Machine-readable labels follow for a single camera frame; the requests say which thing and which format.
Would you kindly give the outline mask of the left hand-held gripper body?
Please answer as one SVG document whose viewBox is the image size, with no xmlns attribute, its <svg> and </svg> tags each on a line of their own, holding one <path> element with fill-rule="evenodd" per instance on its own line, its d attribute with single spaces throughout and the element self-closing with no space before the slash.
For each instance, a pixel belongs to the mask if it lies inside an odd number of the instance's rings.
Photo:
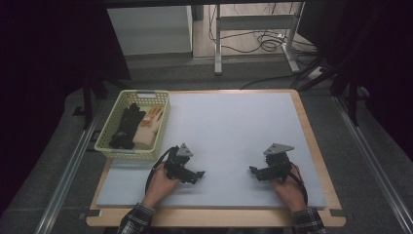
<svg viewBox="0 0 413 234">
<path fill-rule="evenodd" d="M 185 168 L 185 164 L 192 156 L 193 153 L 185 143 L 173 147 L 165 162 L 167 177 L 169 179 L 180 179 L 182 183 L 186 183 L 187 179 L 192 178 L 194 172 Z"/>
</svg>

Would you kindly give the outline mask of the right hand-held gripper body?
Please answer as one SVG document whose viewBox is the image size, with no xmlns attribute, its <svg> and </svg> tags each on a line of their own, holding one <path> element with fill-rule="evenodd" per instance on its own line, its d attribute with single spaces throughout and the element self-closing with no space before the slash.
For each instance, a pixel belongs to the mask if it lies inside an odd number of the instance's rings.
<svg viewBox="0 0 413 234">
<path fill-rule="evenodd" d="M 273 143 L 263 152 L 267 168 L 261 169 L 259 173 L 268 175 L 268 180 L 284 182 L 292 168 L 286 152 L 293 149 L 293 146 Z"/>
</svg>

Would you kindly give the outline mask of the beige glove with orange ring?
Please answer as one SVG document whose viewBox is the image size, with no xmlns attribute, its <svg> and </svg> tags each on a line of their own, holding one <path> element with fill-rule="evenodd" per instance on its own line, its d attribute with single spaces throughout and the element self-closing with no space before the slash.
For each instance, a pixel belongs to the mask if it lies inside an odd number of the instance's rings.
<svg viewBox="0 0 413 234">
<path fill-rule="evenodd" d="M 154 105 L 139 123 L 132 139 L 134 144 L 150 147 L 157 135 L 163 115 L 163 107 Z"/>
</svg>

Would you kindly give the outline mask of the black glove with gold mark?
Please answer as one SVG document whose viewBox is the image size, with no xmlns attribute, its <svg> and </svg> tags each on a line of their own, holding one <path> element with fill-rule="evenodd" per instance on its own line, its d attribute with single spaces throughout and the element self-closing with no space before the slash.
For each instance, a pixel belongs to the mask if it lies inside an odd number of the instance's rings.
<svg viewBox="0 0 413 234">
<path fill-rule="evenodd" d="M 133 149 L 134 143 L 132 139 L 136 133 L 137 126 L 145 114 L 146 112 L 141 111 L 136 103 L 132 103 L 129 107 L 125 108 L 118 130 L 112 136 L 109 145 L 115 149 Z"/>
</svg>

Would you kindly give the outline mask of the yellow plastic basket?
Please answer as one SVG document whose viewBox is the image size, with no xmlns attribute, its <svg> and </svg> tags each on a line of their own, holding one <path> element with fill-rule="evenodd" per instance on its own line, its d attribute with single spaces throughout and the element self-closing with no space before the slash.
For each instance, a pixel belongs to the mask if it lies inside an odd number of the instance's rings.
<svg viewBox="0 0 413 234">
<path fill-rule="evenodd" d="M 163 108 L 163 115 L 160 118 L 160 127 L 155 134 L 155 139 L 150 147 L 143 145 L 134 146 L 132 149 L 122 149 L 112 147 L 109 142 L 117 133 L 121 125 L 123 112 L 132 104 L 136 104 L 141 111 L 148 111 L 154 105 Z M 160 90 L 123 90 L 119 93 L 114 106 L 100 132 L 94 145 L 96 151 L 102 152 L 107 158 L 156 161 L 159 157 L 161 146 L 166 131 L 169 117 L 170 101 L 169 92 Z"/>
</svg>

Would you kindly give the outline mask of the person's left hand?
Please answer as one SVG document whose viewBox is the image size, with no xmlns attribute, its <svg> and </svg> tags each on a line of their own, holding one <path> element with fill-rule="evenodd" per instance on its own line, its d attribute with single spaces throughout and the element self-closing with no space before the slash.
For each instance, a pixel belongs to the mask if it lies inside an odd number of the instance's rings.
<svg viewBox="0 0 413 234">
<path fill-rule="evenodd" d="M 156 205 L 166 198 L 180 183 L 180 179 L 169 179 L 167 177 L 165 164 L 161 163 L 154 171 L 142 203 L 154 209 Z"/>
</svg>

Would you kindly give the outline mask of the person's right hand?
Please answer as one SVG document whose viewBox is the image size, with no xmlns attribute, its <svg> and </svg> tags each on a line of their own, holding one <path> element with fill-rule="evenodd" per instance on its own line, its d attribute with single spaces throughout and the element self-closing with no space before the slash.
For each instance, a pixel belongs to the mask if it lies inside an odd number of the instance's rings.
<svg viewBox="0 0 413 234">
<path fill-rule="evenodd" d="M 270 183 L 281 201 L 292 213 L 305 211 L 307 209 L 304 194 L 299 184 L 291 176 L 288 176 L 284 183 L 280 183 L 276 179 L 272 179 Z"/>
</svg>

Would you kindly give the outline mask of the wooden table board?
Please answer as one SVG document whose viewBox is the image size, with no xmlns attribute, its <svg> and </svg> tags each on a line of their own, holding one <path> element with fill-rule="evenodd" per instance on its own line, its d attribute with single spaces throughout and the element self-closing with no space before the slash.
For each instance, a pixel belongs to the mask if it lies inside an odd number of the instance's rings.
<svg viewBox="0 0 413 234">
<path fill-rule="evenodd" d="M 319 176 L 322 192 L 326 199 L 323 208 L 316 208 L 327 227 L 342 227 L 346 223 L 345 213 L 337 198 L 328 170 L 322 159 L 319 146 L 307 118 L 298 93 L 294 90 L 267 91 L 213 91 L 173 92 L 174 94 L 262 94 L 288 93 L 292 96 L 298 117 L 308 143 L 310 153 Z M 153 216 L 155 227 L 287 227 L 291 215 L 282 203 L 278 208 L 175 208 L 159 205 Z"/>
</svg>

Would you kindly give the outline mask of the white power strip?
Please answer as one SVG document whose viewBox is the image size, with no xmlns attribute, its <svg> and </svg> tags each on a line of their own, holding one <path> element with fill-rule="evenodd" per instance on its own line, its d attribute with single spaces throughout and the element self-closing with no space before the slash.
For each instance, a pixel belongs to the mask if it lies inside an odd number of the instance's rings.
<svg viewBox="0 0 413 234">
<path fill-rule="evenodd" d="M 323 73 L 324 69 L 321 66 L 318 66 L 317 68 L 315 68 L 309 75 L 308 78 L 310 80 L 314 80 L 316 78 L 318 78 L 322 73 Z"/>
</svg>

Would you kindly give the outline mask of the black metal stand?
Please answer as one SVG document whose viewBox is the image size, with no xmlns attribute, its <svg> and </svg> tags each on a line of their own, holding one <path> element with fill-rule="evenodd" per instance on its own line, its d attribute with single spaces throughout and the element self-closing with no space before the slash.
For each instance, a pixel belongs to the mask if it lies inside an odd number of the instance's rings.
<svg viewBox="0 0 413 234">
<path fill-rule="evenodd" d="M 83 80 L 83 101 L 84 107 L 81 108 L 77 106 L 73 112 L 74 116 L 84 115 L 85 123 L 84 129 L 86 130 L 93 119 L 93 106 L 92 106 L 92 94 L 95 95 L 97 99 L 105 99 L 108 96 L 108 91 L 103 84 L 104 78 L 100 74 L 86 75 Z"/>
<path fill-rule="evenodd" d="M 347 113 L 351 122 L 357 127 L 357 102 L 366 100 L 366 97 L 358 95 L 357 70 L 351 65 L 340 66 L 337 70 L 337 77 L 333 80 L 329 91 L 333 96 L 341 96 L 348 90 Z"/>
</svg>

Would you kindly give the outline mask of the grey cabinet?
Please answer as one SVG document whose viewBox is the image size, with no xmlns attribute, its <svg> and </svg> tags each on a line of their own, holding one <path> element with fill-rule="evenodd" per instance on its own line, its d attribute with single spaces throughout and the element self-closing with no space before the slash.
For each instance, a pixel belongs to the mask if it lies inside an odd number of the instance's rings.
<svg viewBox="0 0 413 234">
<path fill-rule="evenodd" d="M 190 6 L 108 9 L 125 56 L 190 53 Z"/>
</svg>

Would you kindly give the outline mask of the aluminium rail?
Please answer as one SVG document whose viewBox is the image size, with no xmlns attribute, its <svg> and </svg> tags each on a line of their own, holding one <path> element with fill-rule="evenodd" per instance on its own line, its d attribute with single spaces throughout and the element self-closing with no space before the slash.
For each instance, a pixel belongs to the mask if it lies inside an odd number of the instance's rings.
<svg viewBox="0 0 413 234">
<path fill-rule="evenodd" d="M 69 161 L 60 177 L 60 180 L 49 201 L 49 204 L 40 218 L 34 234 L 51 234 L 60 209 L 63 206 L 67 193 L 71 187 L 75 175 L 77 174 L 83 156 L 88 149 L 88 145 L 92 138 L 92 135 L 94 134 L 94 129 L 96 123 L 98 122 L 98 119 L 98 115 L 93 117 L 89 126 L 85 130 L 83 130 L 81 137 L 78 140 L 76 147 L 71 154 Z"/>
<path fill-rule="evenodd" d="M 346 106 L 346 103 L 340 97 L 333 97 L 332 100 L 337 105 L 340 115 L 342 116 L 368 168 L 370 169 L 370 172 L 390 205 L 390 208 L 404 234 L 413 234 L 413 215 L 410 213 L 403 199 L 392 185 L 383 167 L 380 165 L 376 154 L 373 152 L 369 143 L 365 139 L 362 131 L 348 116 L 348 107 Z"/>
</svg>

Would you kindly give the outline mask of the white metal stand frame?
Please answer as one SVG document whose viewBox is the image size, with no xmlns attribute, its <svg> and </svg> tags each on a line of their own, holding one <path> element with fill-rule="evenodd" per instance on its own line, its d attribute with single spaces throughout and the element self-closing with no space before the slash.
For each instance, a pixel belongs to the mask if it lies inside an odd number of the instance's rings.
<svg viewBox="0 0 413 234">
<path fill-rule="evenodd" d="M 267 16 L 228 16 L 222 17 L 220 14 L 220 5 L 216 6 L 216 23 L 215 23 L 215 53 L 214 53 L 214 73 L 222 73 L 222 55 L 220 33 L 231 30 L 253 30 L 253 29 L 286 29 L 289 31 L 287 40 L 282 43 L 282 51 L 289 64 L 292 73 L 298 73 L 299 67 L 292 55 L 291 45 L 294 39 L 296 29 L 304 3 L 300 2 L 293 14 L 288 15 L 267 15 Z"/>
</svg>

